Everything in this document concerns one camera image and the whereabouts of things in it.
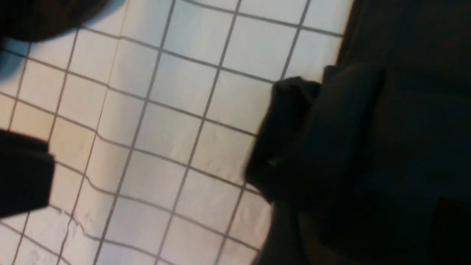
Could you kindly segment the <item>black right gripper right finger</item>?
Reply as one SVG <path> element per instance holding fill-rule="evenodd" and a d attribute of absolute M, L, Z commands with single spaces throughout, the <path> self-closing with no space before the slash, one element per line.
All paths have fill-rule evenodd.
<path fill-rule="evenodd" d="M 471 263 L 470 204 L 449 198 L 437 202 L 429 232 L 429 257 L 432 265 Z"/>

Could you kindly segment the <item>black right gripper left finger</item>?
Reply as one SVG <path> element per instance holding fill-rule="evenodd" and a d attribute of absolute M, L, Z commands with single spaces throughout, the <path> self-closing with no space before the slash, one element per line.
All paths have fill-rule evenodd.
<path fill-rule="evenodd" d="M 55 170 L 47 141 L 0 131 L 0 217 L 49 205 Z"/>

